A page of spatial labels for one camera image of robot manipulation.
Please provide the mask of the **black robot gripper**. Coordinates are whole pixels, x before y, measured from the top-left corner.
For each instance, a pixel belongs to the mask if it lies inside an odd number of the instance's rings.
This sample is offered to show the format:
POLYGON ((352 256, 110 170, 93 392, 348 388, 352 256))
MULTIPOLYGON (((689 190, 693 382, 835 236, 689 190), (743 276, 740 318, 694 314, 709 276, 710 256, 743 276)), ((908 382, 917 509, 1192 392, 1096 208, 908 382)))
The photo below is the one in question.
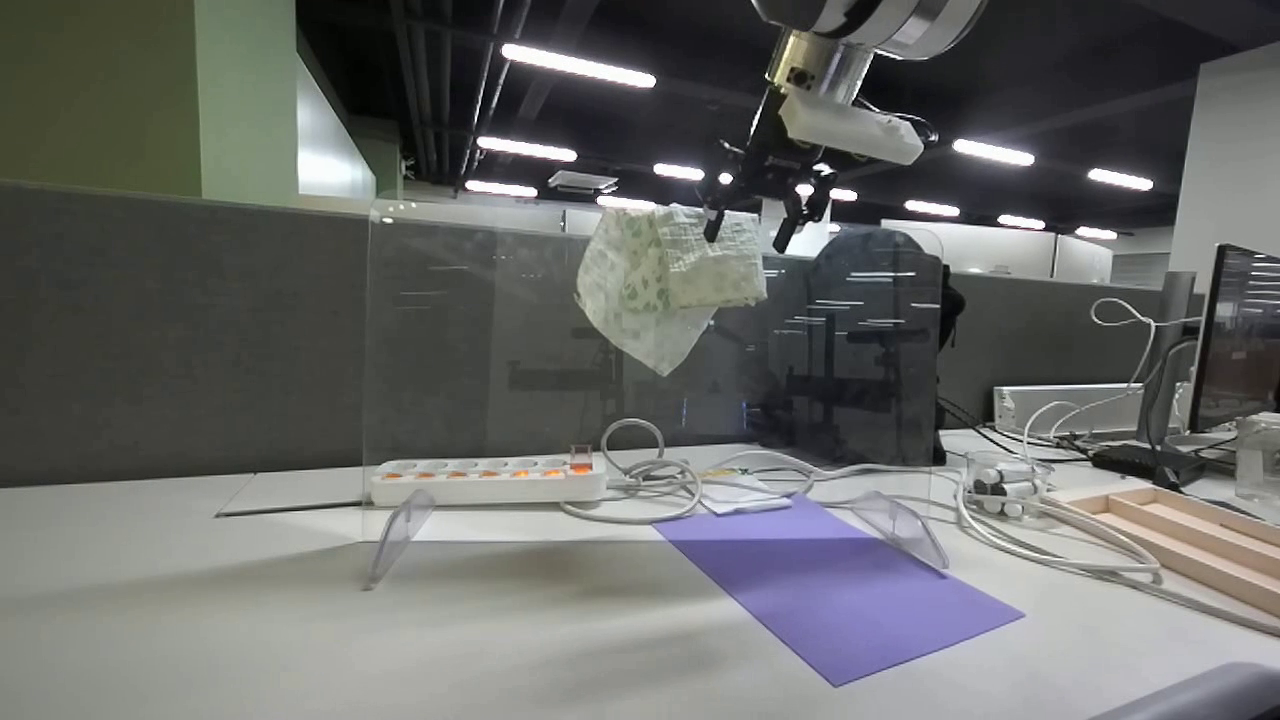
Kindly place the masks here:
MULTIPOLYGON (((747 122, 747 133, 740 139, 724 139, 728 172, 732 179, 724 190, 710 190, 703 205, 703 239, 716 246, 728 205, 760 201, 773 183, 798 179, 820 159, 815 143, 798 143, 782 130, 782 94, 766 89, 747 122)), ((782 222, 773 236, 774 253, 789 253, 793 236, 813 222, 813 198, 815 190, 782 201, 782 222)))

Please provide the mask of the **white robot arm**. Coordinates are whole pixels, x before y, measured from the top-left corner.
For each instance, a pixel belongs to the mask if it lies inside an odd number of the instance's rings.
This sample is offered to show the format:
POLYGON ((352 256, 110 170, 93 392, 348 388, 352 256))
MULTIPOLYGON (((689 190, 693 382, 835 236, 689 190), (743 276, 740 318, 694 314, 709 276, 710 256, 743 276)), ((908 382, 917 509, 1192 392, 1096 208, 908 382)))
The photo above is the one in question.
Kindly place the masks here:
POLYGON ((753 14, 780 32, 762 68, 762 98, 737 149, 728 190, 703 198, 703 239, 716 246, 724 215, 760 201, 782 172, 815 159, 917 163, 924 135, 910 122, 858 107, 874 60, 932 60, 956 47, 987 0, 753 0, 753 14))

